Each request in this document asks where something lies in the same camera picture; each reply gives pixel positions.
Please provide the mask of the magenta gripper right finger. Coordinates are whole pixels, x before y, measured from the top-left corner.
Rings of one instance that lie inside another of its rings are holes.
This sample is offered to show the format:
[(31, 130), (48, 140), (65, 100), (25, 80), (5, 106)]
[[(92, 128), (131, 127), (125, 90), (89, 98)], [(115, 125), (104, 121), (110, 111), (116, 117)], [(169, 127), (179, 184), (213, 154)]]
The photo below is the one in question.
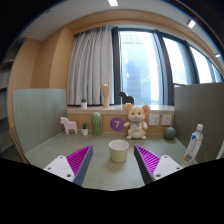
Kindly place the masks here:
[(158, 156), (137, 144), (134, 145), (134, 156), (137, 160), (145, 185), (182, 169), (182, 167), (168, 155)]

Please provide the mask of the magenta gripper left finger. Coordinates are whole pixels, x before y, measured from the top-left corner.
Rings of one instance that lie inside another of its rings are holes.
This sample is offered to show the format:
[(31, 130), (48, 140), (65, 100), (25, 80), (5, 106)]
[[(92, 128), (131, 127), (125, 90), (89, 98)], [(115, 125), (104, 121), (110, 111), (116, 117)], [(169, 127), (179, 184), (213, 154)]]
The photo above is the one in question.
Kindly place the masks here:
[(90, 144), (69, 156), (59, 155), (44, 170), (81, 186), (92, 156), (93, 145)]

